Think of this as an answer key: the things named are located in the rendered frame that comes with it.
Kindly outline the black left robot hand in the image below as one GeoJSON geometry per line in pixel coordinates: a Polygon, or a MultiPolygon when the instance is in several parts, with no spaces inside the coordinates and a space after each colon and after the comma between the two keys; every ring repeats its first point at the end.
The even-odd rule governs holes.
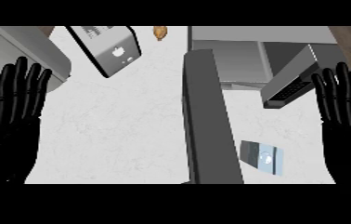
{"type": "Polygon", "coordinates": [[[0,185],[23,184],[35,165],[50,76],[26,57],[0,72],[0,185]]]}

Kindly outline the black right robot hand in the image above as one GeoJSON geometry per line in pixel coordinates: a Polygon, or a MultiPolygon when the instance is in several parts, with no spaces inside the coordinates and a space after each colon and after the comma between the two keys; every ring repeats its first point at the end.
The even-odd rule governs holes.
{"type": "Polygon", "coordinates": [[[323,159],[334,182],[351,182],[351,72],[345,62],[336,70],[311,75],[321,115],[323,159]]]}

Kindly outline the blue milk carton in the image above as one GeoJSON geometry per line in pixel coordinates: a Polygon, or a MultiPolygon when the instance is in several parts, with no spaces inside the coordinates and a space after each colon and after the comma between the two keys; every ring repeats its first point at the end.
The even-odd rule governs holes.
{"type": "Polygon", "coordinates": [[[283,174],[283,150],[275,146],[243,140],[240,160],[271,175],[283,174]]]}

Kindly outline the grey microwave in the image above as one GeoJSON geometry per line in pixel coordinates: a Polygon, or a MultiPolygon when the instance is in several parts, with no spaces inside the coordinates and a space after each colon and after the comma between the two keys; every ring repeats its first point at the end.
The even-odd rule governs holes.
{"type": "Polygon", "coordinates": [[[311,75],[345,61],[324,26],[190,26],[187,48],[212,53],[221,88],[256,90],[278,109],[312,88],[311,75]]]}

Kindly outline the grey appliance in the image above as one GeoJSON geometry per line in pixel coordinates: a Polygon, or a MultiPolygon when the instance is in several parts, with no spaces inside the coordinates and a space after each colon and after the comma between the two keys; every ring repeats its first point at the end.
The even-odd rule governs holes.
{"type": "Polygon", "coordinates": [[[35,26],[0,26],[0,71],[19,57],[28,64],[39,63],[41,69],[51,69],[48,92],[67,80],[70,61],[59,47],[35,26]]]}

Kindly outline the grey box with white logo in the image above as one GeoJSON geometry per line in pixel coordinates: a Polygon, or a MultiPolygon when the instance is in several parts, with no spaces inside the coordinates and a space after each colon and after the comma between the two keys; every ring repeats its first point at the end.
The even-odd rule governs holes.
{"type": "Polygon", "coordinates": [[[106,78],[141,57],[137,35],[129,26],[67,26],[66,29],[106,78]]]}

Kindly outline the brown croissant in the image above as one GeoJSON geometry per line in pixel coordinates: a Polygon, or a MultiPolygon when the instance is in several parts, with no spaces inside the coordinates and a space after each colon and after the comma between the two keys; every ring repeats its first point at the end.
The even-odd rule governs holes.
{"type": "Polygon", "coordinates": [[[153,35],[157,40],[162,40],[166,36],[166,26],[154,26],[153,27],[153,35]]]}

